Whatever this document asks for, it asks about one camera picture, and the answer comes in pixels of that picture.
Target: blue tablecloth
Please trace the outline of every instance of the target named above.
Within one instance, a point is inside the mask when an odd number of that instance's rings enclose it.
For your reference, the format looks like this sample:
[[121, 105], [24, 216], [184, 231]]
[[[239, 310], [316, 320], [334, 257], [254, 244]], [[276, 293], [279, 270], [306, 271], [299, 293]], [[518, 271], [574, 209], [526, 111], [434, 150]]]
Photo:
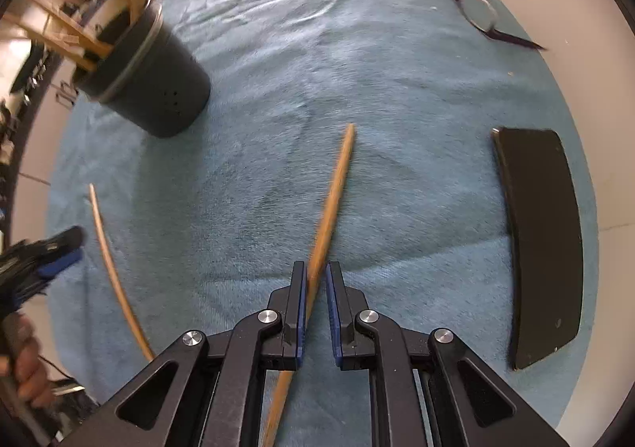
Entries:
[[[500, 28], [523, 31], [498, 0]], [[551, 424], [593, 324], [598, 233], [572, 117], [540, 53], [492, 41], [452, 0], [163, 0], [212, 80], [197, 121], [156, 139], [80, 98], [62, 142], [48, 228], [88, 231], [85, 261], [50, 289], [63, 363], [103, 400], [145, 362], [94, 234], [96, 185], [115, 264], [156, 351], [231, 329], [306, 259], [345, 124], [358, 136], [330, 258], [402, 326], [455, 330]], [[506, 362], [510, 244], [495, 126], [552, 128], [584, 240], [577, 338], [530, 368]], [[333, 363], [320, 292], [280, 446], [369, 445], [368, 378]], [[274, 377], [270, 377], [268, 388]], [[269, 394], [265, 409], [269, 403]]]

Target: triangular cutout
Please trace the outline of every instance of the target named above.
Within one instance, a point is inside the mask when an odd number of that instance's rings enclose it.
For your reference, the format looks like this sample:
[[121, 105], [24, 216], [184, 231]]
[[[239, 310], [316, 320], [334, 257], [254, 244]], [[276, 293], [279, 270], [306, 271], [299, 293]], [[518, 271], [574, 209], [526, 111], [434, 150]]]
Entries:
[[458, 373], [468, 394], [476, 423], [489, 427], [514, 414], [514, 408], [467, 361], [458, 362]]
[[117, 416], [149, 431], [159, 416], [169, 387], [179, 365], [174, 361], [163, 365], [117, 409]]

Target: black phone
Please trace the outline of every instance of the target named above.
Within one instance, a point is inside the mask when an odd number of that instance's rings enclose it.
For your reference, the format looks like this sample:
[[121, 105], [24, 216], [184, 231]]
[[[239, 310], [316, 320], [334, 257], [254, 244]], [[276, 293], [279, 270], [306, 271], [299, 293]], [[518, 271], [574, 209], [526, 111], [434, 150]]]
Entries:
[[516, 279], [510, 361], [514, 369], [520, 369], [566, 345], [580, 328], [580, 215], [556, 132], [495, 128], [491, 135]]

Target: eyeglasses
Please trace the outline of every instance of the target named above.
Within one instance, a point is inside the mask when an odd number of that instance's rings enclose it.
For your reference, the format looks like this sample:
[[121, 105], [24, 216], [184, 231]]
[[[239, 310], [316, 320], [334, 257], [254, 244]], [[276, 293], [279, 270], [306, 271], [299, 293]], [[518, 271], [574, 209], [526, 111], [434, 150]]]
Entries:
[[454, 0], [461, 14], [468, 22], [485, 36], [493, 40], [502, 40], [511, 44], [518, 44], [533, 50], [545, 50], [541, 45], [529, 39], [523, 39], [496, 28], [498, 12], [487, 0]]

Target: black cable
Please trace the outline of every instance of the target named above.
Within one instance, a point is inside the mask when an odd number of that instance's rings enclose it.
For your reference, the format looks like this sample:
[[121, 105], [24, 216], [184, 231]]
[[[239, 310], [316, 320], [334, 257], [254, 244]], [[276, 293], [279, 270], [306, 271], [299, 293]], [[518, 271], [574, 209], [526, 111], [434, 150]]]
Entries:
[[71, 377], [70, 375], [68, 375], [64, 370], [61, 370], [59, 366], [57, 366], [55, 363], [53, 363], [53, 361], [49, 361], [47, 358], [45, 358], [43, 355], [39, 355], [38, 356], [42, 361], [44, 361], [47, 365], [51, 365], [53, 368], [55, 368], [55, 370], [57, 370], [59, 373], [61, 373], [64, 377], [66, 377], [66, 379], [73, 379], [73, 377]]

